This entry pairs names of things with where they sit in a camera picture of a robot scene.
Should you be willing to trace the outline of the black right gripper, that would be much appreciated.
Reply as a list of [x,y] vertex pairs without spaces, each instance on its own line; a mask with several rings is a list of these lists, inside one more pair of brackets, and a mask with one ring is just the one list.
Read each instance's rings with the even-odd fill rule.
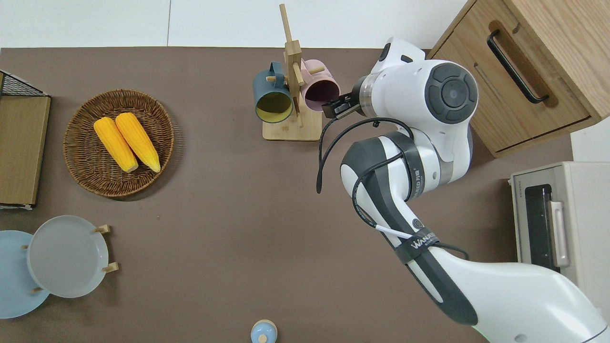
[[327,119],[342,119],[348,115],[354,107],[355,112],[361,116],[367,116],[362,104],[364,101],[363,86],[366,86],[366,78],[360,78],[352,88],[351,95],[341,95],[335,100],[322,105],[322,111]]

